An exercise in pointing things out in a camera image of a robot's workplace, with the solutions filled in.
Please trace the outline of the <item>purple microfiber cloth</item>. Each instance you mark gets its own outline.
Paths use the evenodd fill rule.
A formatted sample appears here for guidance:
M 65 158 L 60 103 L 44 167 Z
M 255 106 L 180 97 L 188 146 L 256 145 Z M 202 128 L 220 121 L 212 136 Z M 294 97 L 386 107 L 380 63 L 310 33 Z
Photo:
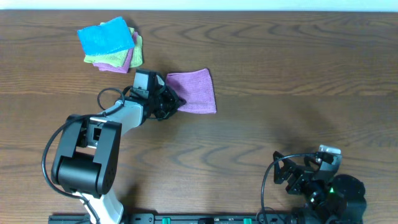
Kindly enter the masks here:
M 213 82 L 207 68 L 195 72 L 169 73 L 166 83 L 185 101 L 178 108 L 179 111 L 194 114 L 217 112 Z

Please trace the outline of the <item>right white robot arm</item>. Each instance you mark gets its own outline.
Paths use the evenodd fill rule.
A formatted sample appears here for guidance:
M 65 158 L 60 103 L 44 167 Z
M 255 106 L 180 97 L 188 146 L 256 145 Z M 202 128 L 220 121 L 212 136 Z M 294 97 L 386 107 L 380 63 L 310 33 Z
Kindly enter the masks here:
M 363 182 L 338 174 L 342 155 L 337 150 L 304 155 L 304 165 L 291 160 L 293 155 L 273 153 L 274 183 L 287 182 L 289 195 L 302 195 L 305 205 L 294 208 L 284 223 L 362 223 L 367 207 Z

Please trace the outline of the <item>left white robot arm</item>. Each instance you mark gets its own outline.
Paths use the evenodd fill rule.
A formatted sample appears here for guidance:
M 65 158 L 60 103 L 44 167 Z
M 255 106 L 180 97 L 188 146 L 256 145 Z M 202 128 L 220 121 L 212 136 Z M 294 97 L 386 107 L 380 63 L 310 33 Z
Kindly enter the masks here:
M 49 223 L 132 223 L 113 183 L 121 138 L 148 119 L 169 119 L 185 104 L 163 76 L 137 70 L 132 85 L 120 90 L 114 105 L 97 114 L 71 114 L 50 137 L 42 156 L 47 184 L 78 199 L 85 215 L 51 215 Z

